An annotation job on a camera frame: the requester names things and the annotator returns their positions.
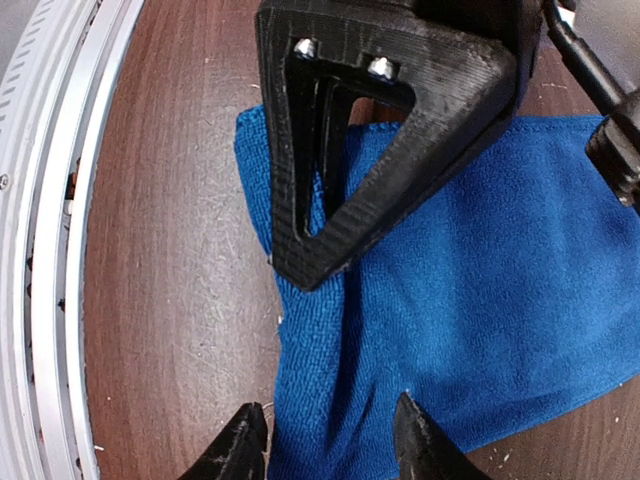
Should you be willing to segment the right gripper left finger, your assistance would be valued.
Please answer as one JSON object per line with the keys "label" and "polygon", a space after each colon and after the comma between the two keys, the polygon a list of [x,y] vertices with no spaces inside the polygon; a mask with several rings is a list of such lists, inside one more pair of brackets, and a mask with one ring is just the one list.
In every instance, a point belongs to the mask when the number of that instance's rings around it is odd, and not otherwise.
{"label": "right gripper left finger", "polygon": [[260,403],[244,403],[179,480],[265,478],[268,426]]}

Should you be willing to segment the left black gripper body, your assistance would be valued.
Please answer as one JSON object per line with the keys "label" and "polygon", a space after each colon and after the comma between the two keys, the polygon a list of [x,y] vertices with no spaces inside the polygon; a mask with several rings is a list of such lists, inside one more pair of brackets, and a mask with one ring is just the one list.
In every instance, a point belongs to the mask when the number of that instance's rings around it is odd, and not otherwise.
{"label": "left black gripper body", "polygon": [[394,53],[376,47],[388,40],[400,47],[402,33],[416,38],[411,50],[424,47],[433,36],[456,37],[502,44],[516,58],[515,103],[527,90],[541,28],[539,1],[266,1],[264,44],[276,48],[303,38],[317,42],[317,58],[356,66],[364,55]]}

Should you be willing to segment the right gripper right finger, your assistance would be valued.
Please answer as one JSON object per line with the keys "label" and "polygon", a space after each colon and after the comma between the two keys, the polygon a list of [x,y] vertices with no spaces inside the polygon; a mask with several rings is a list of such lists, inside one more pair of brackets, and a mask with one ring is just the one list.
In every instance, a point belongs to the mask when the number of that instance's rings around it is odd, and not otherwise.
{"label": "right gripper right finger", "polygon": [[490,480],[408,392],[396,404],[393,440],[402,480]]}

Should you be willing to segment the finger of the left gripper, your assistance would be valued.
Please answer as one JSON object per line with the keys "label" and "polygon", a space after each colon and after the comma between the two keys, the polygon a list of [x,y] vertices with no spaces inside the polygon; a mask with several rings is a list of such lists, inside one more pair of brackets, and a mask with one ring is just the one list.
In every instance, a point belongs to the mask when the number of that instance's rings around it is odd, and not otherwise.
{"label": "finger of the left gripper", "polygon": [[351,269],[497,137],[515,52],[410,2],[263,2],[271,262],[304,291]]}

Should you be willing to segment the blue towel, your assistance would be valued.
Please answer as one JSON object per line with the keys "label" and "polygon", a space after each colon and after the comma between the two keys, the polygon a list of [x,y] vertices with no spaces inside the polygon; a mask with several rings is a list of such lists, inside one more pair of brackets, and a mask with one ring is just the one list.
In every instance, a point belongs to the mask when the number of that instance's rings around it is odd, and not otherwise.
{"label": "blue towel", "polygon": [[408,392],[471,451],[639,371],[639,219],[595,116],[519,117],[345,272],[285,279],[272,479],[388,479]]}

